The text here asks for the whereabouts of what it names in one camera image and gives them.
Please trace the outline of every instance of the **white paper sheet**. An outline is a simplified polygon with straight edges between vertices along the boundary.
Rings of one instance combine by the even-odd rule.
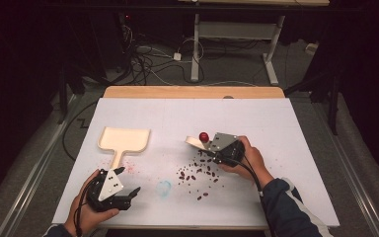
[[[217,169],[185,143],[202,131],[210,138],[215,132],[247,135],[269,171],[289,178],[312,213],[329,226],[340,225],[288,99],[100,99],[53,223],[65,221],[93,171],[109,168],[113,155],[97,145],[105,126],[151,129],[151,134],[146,150],[123,157],[125,171],[119,175],[126,192],[141,187],[140,193],[129,210],[104,226],[265,227],[255,185]],[[204,173],[207,166],[210,175]],[[181,171],[189,180],[179,178]]]

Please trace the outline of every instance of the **metal rail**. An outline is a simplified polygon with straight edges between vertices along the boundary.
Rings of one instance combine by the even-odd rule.
[[[341,169],[345,175],[346,181],[348,182],[352,190],[352,193],[355,196],[356,202],[358,203],[359,208],[361,209],[362,214],[364,215],[365,220],[367,221],[368,226],[371,229],[373,236],[379,237],[379,215],[371,197],[369,196],[368,192],[365,190],[361,181],[359,180],[359,177],[356,174],[353,165],[350,163],[348,156],[341,145],[340,140],[337,136],[332,134],[331,128],[327,125],[327,116],[325,114],[322,104],[315,104],[314,109],[318,114],[320,121],[324,125],[328,135],[331,137],[332,143],[334,144],[339,154],[338,157]]]
[[[80,99],[81,98],[76,95],[73,95],[71,97],[69,102],[71,112],[76,111]],[[34,165],[32,171],[27,177],[27,180],[21,188],[20,193],[18,194],[7,216],[1,224],[0,236],[14,235],[21,219],[24,216],[24,213],[26,212],[30,204],[30,201],[33,199],[33,196],[38,188],[39,182],[41,181],[41,178],[44,175],[45,170],[51,161],[51,154],[55,147],[55,144],[57,143],[60,135],[63,134],[64,129],[66,129],[66,125],[71,120],[72,114],[73,113],[68,113],[66,120],[63,123],[58,124],[55,128],[52,138],[50,139],[48,145],[45,147],[43,153]]]

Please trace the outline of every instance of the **red ball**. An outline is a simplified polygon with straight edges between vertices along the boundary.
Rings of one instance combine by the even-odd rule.
[[[206,143],[208,141],[210,141],[210,138],[208,137],[208,134],[207,132],[202,132],[199,134],[199,140],[202,142],[202,143]]]

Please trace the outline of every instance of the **sleeve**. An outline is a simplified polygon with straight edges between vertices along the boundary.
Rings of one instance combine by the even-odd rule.
[[[62,224],[51,225],[42,237],[72,237]]]
[[[332,236],[328,227],[302,203],[287,179],[274,179],[263,190],[264,210],[277,236]]]

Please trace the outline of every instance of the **hand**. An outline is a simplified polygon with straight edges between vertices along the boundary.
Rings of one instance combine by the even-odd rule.
[[[75,227],[75,211],[79,206],[79,201],[81,198],[82,193],[85,190],[85,187],[98,176],[99,170],[96,170],[89,178],[85,181],[84,185],[82,186],[81,191],[79,192],[78,196],[73,199],[72,205],[70,206],[70,212],[69,216],[67,217],[66,222],[64,223],[64,227],[67,231],[69,231],[70,235],[76,236],[76,227]],[[83,205],[81,209],[81,217],[80,217],[80,227],[82,229],[82,233],[86,234],[90,232],[91,230],[95,229],[97,225],[103,221],[106,221],[113,216],[118,215],[119,210],[109,209],[104,212],[95,212],[90,206],[86,204],[86,199],[83,200]]]
[[[263,155],[261,154],[260,150],[258,150],[257,147],[253,147],[251,145],[251,142],[248,140],[248,137],[239,136],[239,140],[245,146],[245,157],[242,160],[242,163],[248,166],[249,168],[251,168],[252,166],[253,171],[255,172],[255,174],[257,175],[260,181],[261,188],[263,188],[267,183],[273,180],[273,176],[269,173],[269,171],[265,167]],[[236,173],[245,179],[252,180],[252,181],[254,180],[251,173],[240,165],[237,165],[235,167],[230,167],[224,164],[220,164],[218,166],[226,172]]]

